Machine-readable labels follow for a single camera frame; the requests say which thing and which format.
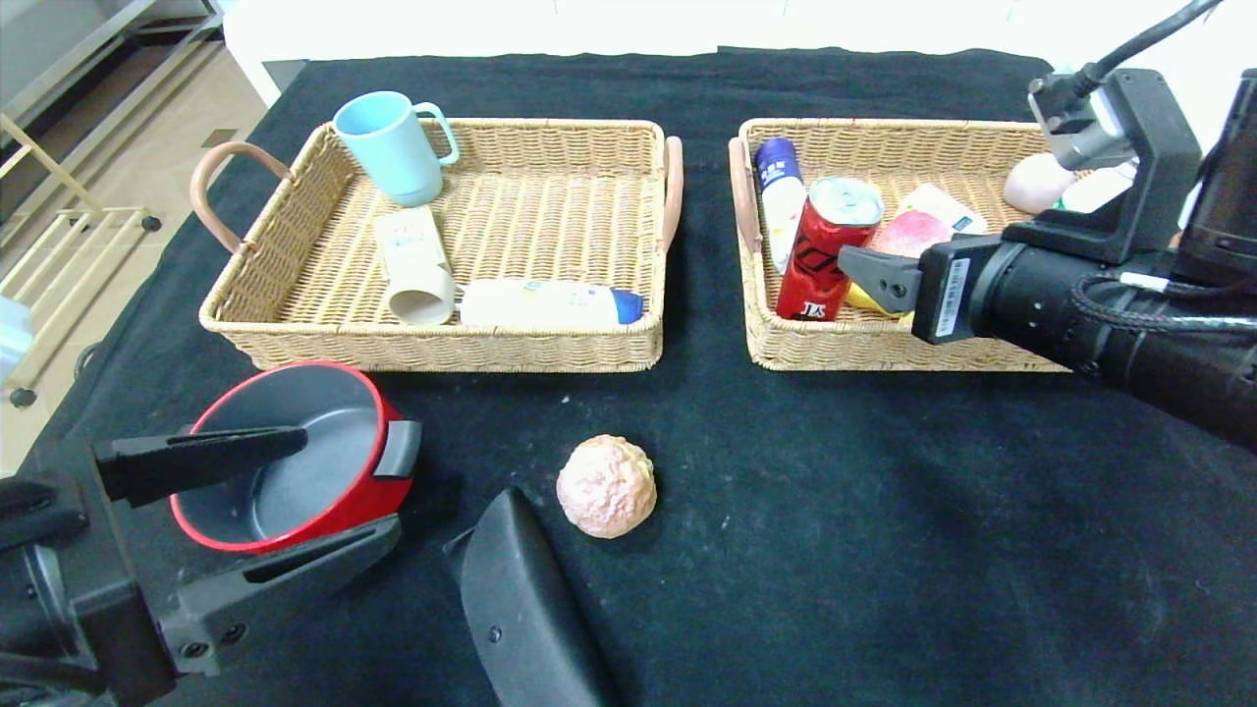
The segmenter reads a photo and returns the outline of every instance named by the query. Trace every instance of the screw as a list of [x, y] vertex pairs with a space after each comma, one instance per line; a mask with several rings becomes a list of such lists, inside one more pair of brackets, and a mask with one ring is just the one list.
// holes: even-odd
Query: screw
[[184, 648], [178, 649], [178, 654], [184, 658], [200, 658], [210, 652], [210, 647], [204, 643], [187, 643]]
[[249, 626], [245, 624], [236, 624], [228, 629], [228, 633], [222, 634], [221, 643], [224, 645], [231, 645], [233, 643], [239, 643], [244, 634], [249, 633]]

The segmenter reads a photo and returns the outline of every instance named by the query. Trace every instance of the plastic bottle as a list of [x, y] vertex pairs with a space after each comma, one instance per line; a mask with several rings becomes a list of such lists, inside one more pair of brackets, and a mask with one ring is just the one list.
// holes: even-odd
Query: plastic bottle
[[777, 272], [784, 273], [798, 233], [798, 216], [807, 199], [794, 143], [784, 137], [766, 140], [755, 151], [755, 172], [759, 175], [759, 199], [768, 225], [768, 252]]
[[631, 325], [642, 309], [640, 296], [601, 284], [479, 279], [463, 288], [459, 316], [471, 326], [581, 330]]
[[1130, 189], [1136, 169], [1134, 162], [1099, 169], [1070, 185], [1055, 208], [1090, 214]]

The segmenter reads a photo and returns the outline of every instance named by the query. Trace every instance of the mug handle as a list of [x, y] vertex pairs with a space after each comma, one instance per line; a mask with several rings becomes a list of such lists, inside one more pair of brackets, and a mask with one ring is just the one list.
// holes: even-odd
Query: mug handle
[[450, 153], [437, 160], [444, 166], [450, 166], [459, 161], [459, 143], [454, 141], [454, 131], [450, 130], [450, 122], [445, 120], [445, 113], [436, 107], [436, 103], [429, 103], [427, 101], [422, 103], [415, 103], [415, 114], [419, 113], [431, 113], [436, 118], [436, 122], [441, 123], [441, 130], [445, 131], [445, 140], [450, 141]]

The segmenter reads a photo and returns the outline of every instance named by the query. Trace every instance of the barcode label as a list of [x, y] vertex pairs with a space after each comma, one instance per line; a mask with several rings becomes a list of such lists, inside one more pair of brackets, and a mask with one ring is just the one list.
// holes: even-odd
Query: barcode label
[[964, 296], [964, 282], [969, 279], [969, 259], [952, 260], [952, 267], [947, 273], [947, 283], [943, 286], [943, 308], [939, 312], [939, 326], [934, 330], [934, 336], [952, 336], [955, 331], [955, 320], [960, 316], [960, 299]]

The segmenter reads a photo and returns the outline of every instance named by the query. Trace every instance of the black cable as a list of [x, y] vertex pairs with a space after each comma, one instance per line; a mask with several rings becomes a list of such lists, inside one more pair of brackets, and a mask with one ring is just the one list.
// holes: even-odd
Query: black cable
[[[1184, 288], [1183, 292], [1193, 292], [1194, 294], [1172, 297], [1197, 299], [1224, 297], [1241, 292], [1252, 281], [1253, 278], [1248, 278], [1234, 286], [1208, 288], [1175, 283], [1180, 288]], [[1116, 274], [1110, 272], [1097, 272], [1085, 276], [1070, 288], [1070, 301], [1084, 317], [1114, 328], [1153, 333], [1257, 333], [1257, 318], [1251, 317], [1166, 317], [1163, 315], [1144, 315], [1115, 309], [1107, 304], [1096, 302], [1087, 294], [1087, 289], [1091, 286], [1102, 282], [1119, 282], [1119, 279]]]
[[1170, 281], [1165, 286], [1164, 294], [1170, 299], [1219, 299], [1222, 297], [1231, 297], [1232, 294], [1242, 294], [1252, 288], [1257, 288], [1257, 273], [1226, 287], [1200, 287], [1187, 284], [1185, 282]]
[[1099, 88], [1105, 77], [1112, 73], [1123, 62], [1183, 29], [1192, 20], [1217, 6], [1218, 3], [1222, 3], [1222, 0], [1192, 0], [1179, 11], [1130, 38], [1121, 47], [1109, 52], [1099, 62], [1086, 64], [1070, 79], [1075, 96], [1080, 98], [1087, 96]]
[[0, 682], [41, 687], [59, 692], [79, 692], [89, 697], [102, 694], [108, 687], [97, 671], [15, 653], [0, 653]]

